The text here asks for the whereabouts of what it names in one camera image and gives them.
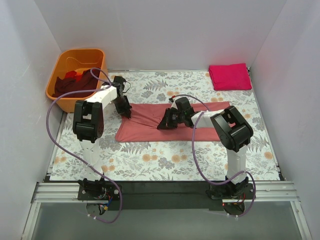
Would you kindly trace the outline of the salmon pink polo shirt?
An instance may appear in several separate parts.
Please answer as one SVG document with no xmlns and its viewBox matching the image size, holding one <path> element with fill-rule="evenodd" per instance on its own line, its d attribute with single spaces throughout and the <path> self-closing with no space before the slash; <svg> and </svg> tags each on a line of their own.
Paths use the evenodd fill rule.
<svg viewBox="0 0 320 240">
<path fill-rule="evenodd" d="M 205 103 L 211 111 L 223 110 L 230 106 L 228 101 Z M 165 110 L 170 103 L 131 104 L 131 118 L 122 117 L 122 123 L 115 135 L 117 142 L 168 142 L 191 141 L 193 129 L 183 123 L 175 129 L 157 129 L 163 119 Z M 200 128 L 195 131 L 194 140 L 197 142 L 219 142 L 220 139 L 214 128 Z"/>
</svg>

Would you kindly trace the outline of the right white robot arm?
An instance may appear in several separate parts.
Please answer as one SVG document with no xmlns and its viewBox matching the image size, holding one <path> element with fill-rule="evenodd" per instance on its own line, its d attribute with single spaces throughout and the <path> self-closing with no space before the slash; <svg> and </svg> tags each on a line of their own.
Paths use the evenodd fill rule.
<svg viewBox="0 0 320 240">
<path fill-rule="evenodd" d="M 192 128 L 191 149 L 193 160 L 201 177 L 214 186 L 226 186 L 227 195 L 237 199 L 245 192 L 243 184 L 247 184 L 252 175 L 246 170 L 246 153 L 254 135 L 252 127 L 238 109 L 230 105 L 223 110 L 195 111 L 186 97 L 172 100 L 172 105 L 165 110 L 158 130 L 176 129 L 179 124 Z M 214 129 L 219 141 L 227 150 L 228 170 L 222 182 L 210 181 L 200 169 L 196 152 L 196 129 Z"/>
</svg>

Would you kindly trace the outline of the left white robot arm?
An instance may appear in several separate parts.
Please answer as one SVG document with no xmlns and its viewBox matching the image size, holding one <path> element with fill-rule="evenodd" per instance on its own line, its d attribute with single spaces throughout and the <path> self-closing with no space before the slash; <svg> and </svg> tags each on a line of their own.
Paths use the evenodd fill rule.
<svg viewBox="0 0 320 240">
<path fill-rule="evenodd" d="M 75 103 L 72 130 L 79 140 L 83 160 L 88 163 L 84 178 L 89 181 L 100 180 L 103 174 L 100 138 L 104 133 L 104 109 L 114 104 L 120 116 L 131 118 L 132 106 L 125 95 L 127 83 L 122 76 L 115 76 L 111 86 L 103 85 L 91 97 Z"/>
</svg>

